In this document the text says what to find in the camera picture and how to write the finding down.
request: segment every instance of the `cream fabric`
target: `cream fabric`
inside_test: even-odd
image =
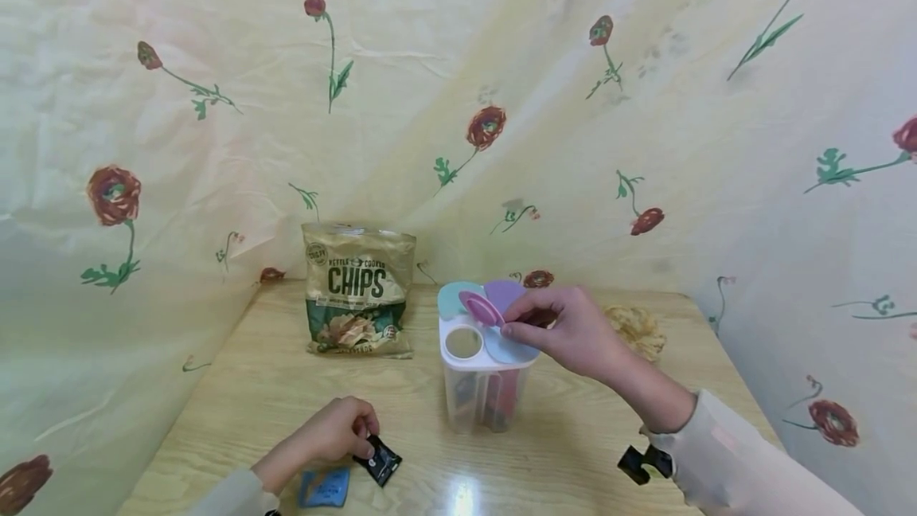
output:
[[[0,473],[37,475],[27,510],[113,514],[320,216],[416,234],[418,281],[692,295],[790,454],[910,514],[917,0],[791,0],[729,81],[786,0],[323,0],[333,86],[353,61],[331,113],[304,1],[2,0]],[[894,165],[804,193],[842,153]],[[437,158],[471,160],[440,189]]]

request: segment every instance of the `blue snack packet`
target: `blue snack packet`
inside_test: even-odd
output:
[[[327,472],[303,472],[299,487],[300,508],[313,506],[344,506],[346,488],[350,484],[350,468],[334,468]]]

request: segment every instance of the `black snack packet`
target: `black snack packet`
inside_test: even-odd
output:
[[[369,475],[376,481],[376,484],[383,487],[400,466],[402,457],[394,454],[394,451],[388,448],[385,443],[382,443],[375,434],[370,434],[367,440],[373,445],[373,449],[375,449],[373,457],[366,460],[354,456],[353,459],[361,464],[363,468],[367,469]]]

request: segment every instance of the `right hand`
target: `right hand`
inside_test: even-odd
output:
[[[501,334],[536,347],[564,369],[606,384],[634,353],[579,287],[527,291],[503,315]],[[547,328],[554,322],[554,327]]]

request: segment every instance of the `white sleeve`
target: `white sleeve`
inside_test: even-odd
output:
[[[214,486],[187,516],[265,516],[279,508],[279,500],[262,486],[252,470],[236,470]]]
[[[708,516],[863,516],[705,390],[679,432],[641,432],[672,457],[685,503]]]

